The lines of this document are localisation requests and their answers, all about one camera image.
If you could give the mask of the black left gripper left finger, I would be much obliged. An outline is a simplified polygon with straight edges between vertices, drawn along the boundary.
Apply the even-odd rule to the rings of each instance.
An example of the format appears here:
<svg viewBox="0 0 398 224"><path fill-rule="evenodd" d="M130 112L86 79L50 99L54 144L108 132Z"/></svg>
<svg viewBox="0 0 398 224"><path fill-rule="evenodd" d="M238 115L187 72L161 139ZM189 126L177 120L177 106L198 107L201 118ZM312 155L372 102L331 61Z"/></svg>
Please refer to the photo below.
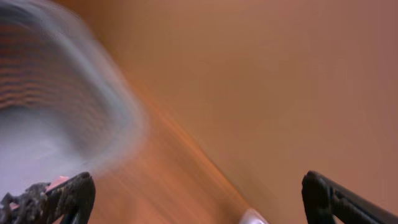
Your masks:
<svg viewBox="0 0 398 224"><path fill-rule="evenodd" d="M58 184L39 182L1 200L1 224L87 224L95 202L95 183L82 172Z"/></svg>

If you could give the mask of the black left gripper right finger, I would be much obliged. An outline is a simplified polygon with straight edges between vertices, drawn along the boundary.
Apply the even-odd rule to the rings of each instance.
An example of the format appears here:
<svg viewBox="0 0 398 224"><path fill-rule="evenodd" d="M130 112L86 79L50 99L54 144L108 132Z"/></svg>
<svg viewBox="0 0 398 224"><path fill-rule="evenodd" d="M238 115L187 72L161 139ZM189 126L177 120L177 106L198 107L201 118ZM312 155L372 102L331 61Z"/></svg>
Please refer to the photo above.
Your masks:
<svg viewBox="0 0 398 224"><path fill-rule="evenodd" d="M302 199L308 224L397 223L397 216L356 195L315 171L302 179Z"/></svg>

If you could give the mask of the red tissue packet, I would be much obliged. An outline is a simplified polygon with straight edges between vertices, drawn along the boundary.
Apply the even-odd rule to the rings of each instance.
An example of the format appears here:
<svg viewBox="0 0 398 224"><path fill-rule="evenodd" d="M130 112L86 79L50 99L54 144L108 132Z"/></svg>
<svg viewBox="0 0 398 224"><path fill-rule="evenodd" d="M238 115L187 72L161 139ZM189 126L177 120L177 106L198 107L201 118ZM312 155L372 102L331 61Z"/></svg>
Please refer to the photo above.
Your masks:
<svg viewBox="0 0 398 224"><path fill-rule="evenodd" d="M66 182L68 179L69 179L69 177L67 177L67 176L60 176L58 179L53 180L48 186L46 186L46 192L54 189L55 187L57 187L58 185L60 185L64 182ZM12 210L19 207L19 205L14 202L11 202L10 206L11 206Z"/></svg>

